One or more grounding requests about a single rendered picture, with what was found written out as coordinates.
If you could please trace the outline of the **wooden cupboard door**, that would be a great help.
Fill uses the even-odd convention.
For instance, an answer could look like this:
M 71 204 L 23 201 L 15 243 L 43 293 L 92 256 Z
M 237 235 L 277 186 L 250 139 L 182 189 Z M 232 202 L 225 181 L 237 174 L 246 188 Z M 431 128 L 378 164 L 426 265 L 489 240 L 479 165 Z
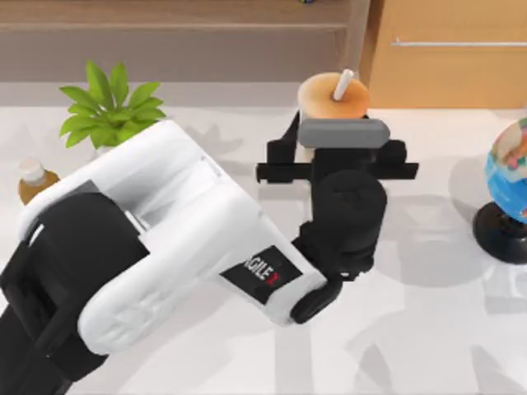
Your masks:
M 527 48 L 405 48 L 403 41 L 527 41 L 527 0 L 371 0 L 360 63 L 377 109 L 527 106 Z

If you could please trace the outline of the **pale grey rounded box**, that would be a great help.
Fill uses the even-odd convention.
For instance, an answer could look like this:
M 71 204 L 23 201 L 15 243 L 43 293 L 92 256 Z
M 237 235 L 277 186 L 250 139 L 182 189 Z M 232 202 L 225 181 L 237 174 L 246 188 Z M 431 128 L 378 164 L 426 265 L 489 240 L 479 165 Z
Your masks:
M 306 148 L 382 147 L 390 138 L 388 126 L 379 119 L 307 119 L 298 131 L 298 142 Z

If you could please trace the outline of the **brown bottle with white cap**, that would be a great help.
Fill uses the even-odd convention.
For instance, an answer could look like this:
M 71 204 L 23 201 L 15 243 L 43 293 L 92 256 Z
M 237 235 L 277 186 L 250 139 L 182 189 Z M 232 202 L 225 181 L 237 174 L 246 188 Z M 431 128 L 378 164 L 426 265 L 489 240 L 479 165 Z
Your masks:
M 56 173 L 47 170 L 33 157 L 25 158 L 19 164 L 19 172 L 18 194 L 23 205 L 27 205 L 38 193 L 60 180 Z

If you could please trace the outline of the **wooden open shelf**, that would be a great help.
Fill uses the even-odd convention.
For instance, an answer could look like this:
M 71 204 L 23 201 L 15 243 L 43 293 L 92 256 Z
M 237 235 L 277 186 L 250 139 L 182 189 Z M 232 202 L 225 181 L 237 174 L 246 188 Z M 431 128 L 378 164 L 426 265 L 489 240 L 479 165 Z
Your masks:
M 356 68 L 371 0 L 0 0 L 0 82 L 294 82 Z

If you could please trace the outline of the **green plant in white pot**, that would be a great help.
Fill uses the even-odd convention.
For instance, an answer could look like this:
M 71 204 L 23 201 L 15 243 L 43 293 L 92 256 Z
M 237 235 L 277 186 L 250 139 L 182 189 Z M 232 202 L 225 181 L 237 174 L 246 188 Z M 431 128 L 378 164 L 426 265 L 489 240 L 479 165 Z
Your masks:
M 58 88 L 71 101 L 69 116 L 58 132 L 65 139 L 65 147 L 89 141 L 97 151 L 112 149 L 166 119 L 161 109 L 164 101 L 155 96 L 160 82 L 143 82 L 132 89 L 122 62 L 106 73 L 88 60 L 85 72 L 85 88 L 74 85 Z

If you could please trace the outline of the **orange drink cup with straw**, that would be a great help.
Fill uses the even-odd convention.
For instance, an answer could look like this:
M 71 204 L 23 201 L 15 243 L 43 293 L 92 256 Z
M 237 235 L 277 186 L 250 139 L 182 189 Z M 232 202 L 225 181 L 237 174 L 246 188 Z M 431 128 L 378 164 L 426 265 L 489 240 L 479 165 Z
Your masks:
M 297 91 L 300 125 L 307 119 L 362 119 L 369 103 L 367 87 L 349 69 L 315 74 L 302 82 Z M 312 160 L 317 148 L 299 145 L 303 158 Z

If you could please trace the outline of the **blue globe on black stand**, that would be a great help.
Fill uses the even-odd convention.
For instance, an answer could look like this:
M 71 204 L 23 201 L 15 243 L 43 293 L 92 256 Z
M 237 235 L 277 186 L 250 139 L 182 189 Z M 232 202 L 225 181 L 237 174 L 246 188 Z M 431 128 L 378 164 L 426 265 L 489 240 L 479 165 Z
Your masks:
M 490 256 L 527 265 L 527 117 L 497 137 L 484 167 L 492 200 L 473 218 L 473 236 Z

